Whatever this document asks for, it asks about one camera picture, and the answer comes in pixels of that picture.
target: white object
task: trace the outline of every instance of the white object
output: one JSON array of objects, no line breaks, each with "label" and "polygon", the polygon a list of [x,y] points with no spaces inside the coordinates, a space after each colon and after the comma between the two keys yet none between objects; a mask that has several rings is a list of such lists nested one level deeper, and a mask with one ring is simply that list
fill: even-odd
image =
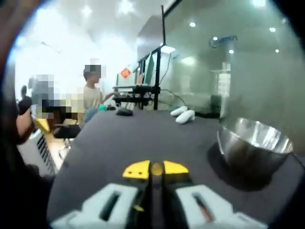
[{"label": "white object", "polygon": [[171,116],[177,117],[177,116],[181,115],[185,111],[187,111],[187,107],[186,106],[182,106],[182,107],[172,111],[171,112]]},{"label": "white object", "polygon": [[179,124],[185,124],[189,121],[194,121],[194,120],[195,120],[195,111],[193,110],[185,111],[176,118],[176,122]]}]

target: red sign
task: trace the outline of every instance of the red sign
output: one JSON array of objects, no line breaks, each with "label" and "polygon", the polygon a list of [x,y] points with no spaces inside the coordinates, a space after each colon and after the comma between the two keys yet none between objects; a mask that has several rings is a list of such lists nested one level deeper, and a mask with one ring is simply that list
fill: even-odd
[{"label": "red sign", "polygon": [[123,71],[121,71],[121,75],[126,79],[132,72],[129,71],[128,68],[124,68]]}]

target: office chair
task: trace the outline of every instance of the office chair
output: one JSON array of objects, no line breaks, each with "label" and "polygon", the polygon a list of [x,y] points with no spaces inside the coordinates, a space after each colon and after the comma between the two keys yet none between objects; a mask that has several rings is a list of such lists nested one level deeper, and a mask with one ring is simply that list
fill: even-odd
[{"label": "office chair", "polygon": [[54,118],[57,123],[55,123],[55,129],[52,132],[53,136],[54,138],[62,138],[65,143],[64,148],[59,150],[59,157],[61,159],[64,159],[62,156],[62,151],[68,151],[71,149],[71,139],[76,138],[76,136],[81,131],[80,126],[76,124],[77,121],[75,124],[72,125],[63,124],[66,118],[71,118],[69,117],[69,115],[70,114],[67,114],[65,111],[62,110],[62,108],[54,111]]}]

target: black table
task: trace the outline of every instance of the black table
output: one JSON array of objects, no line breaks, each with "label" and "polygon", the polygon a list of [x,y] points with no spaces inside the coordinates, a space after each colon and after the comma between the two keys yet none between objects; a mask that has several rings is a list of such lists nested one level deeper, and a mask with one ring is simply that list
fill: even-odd
[{"label": "black table", "polygon": [[304,170],[289,156],[265,187],[245,187],[218,162],[218,120],[197,117],[179,125],[168,111],[135,111],[134,116],[99,112],[73,141],[55,179],[48,206],[53,221],[109,183],[120,182],[135,162],[174,161],[185,165],[196,184],[205,184],[234,210],[269,224],[294,193]]}]

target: computer monitor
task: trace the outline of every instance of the computer monitor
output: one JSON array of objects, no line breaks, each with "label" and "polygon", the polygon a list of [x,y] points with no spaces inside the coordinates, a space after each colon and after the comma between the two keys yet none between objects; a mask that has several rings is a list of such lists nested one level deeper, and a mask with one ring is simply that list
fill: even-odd
[{"label": "computer monitor", "polygon": [[154,68],[154,61],[152,53],[149,55],[147,69],[144,74],[144,84],[150,85],[153,78],[153,68]]}]

